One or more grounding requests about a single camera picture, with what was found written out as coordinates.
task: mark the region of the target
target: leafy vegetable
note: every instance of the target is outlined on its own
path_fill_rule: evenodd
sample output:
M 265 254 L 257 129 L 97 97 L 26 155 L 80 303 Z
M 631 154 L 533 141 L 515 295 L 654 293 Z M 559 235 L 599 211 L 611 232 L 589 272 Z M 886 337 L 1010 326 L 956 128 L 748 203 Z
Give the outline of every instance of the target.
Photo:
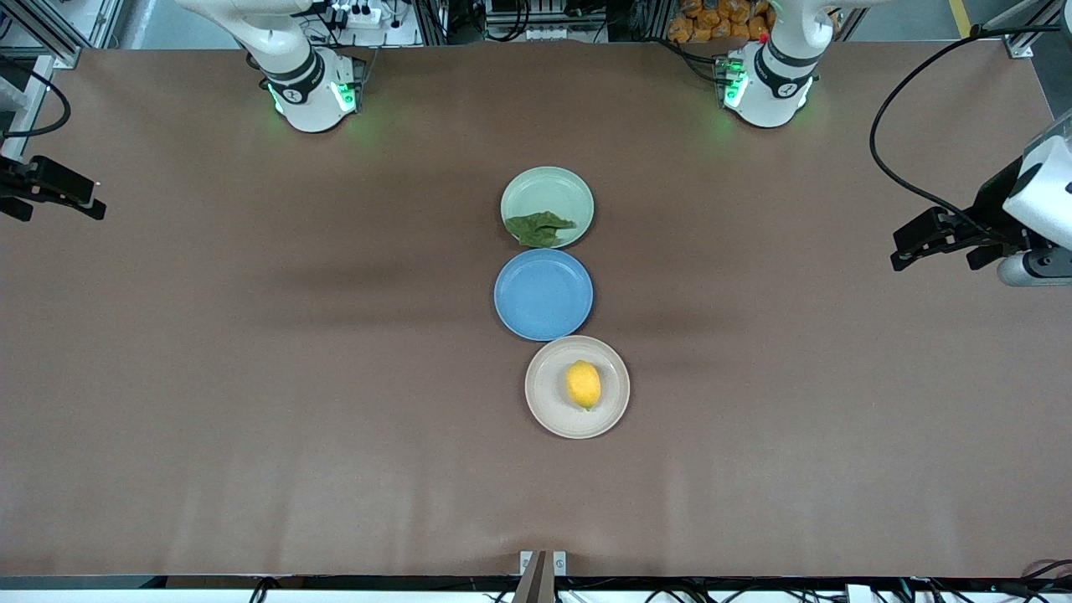
M 550 211 L 528 216 L 507 218 L 506 230 L 518 237 L 518 242 L 526 247 L 553 247 L 559 241 L 560 229 L 572 229 L 577 224 L 563 220 Z

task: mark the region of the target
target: yellow tape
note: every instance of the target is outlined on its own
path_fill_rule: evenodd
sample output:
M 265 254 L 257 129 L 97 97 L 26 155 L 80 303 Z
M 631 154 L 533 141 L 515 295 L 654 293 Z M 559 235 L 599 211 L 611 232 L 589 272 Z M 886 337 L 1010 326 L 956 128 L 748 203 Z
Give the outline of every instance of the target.
M 953 11 L 953 20 L 956 21 L 956 30 L 961 32 L 961 38 L 971 35 L 971 19 L 968 18 L 968 11 L 964 8 L 964 0 L 949 0 L 949 10 Z

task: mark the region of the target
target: green plate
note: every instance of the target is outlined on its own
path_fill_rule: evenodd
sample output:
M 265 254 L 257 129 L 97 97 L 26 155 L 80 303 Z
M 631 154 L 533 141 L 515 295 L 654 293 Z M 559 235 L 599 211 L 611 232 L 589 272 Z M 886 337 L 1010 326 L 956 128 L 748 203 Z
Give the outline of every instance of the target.
M 533 167 L 522 172 L 506 187 L 500 206 L 503 222 L 509 218 L 551 211 L 577 224 L 559 231 L 553 249 L 566 247 L 589 230 L 596 204 L 592 190 L 580 176 L 562 167 Z

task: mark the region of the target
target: yellow lemon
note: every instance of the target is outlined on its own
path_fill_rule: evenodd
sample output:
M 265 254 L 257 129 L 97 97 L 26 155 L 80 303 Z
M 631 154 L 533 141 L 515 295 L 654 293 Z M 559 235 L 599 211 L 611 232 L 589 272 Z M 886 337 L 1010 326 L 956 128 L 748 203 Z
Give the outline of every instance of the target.
M 602 394 L 596 367 L 584 361 L 577 361 L 570 365 L 566 370 L 566 392 L 577 406 L 592 410 Z

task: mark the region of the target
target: tabletop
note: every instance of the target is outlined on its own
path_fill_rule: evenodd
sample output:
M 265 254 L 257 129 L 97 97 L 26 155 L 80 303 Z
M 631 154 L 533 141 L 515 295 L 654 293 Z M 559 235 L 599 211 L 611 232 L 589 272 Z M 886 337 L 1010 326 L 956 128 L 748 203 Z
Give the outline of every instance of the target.
M 0 222 L 0 572 L 1019 575 L 1068 553 L 1068 289 L 963 256 L 894 274 L 926 204 L 867 130 L 938 46 L 834 45 L 758 130 L 652 45 L 381 53 L 363 111 L 291 129 L 238 52 L 87 52 L 32 142 L 103 222 Z M 880 145 L 961 205 L 1049 121 L 997 43 L 936 64 Z M 498 200 L 561 165 L 580 334 L 622 422 L 532 417 L 495 317 Z

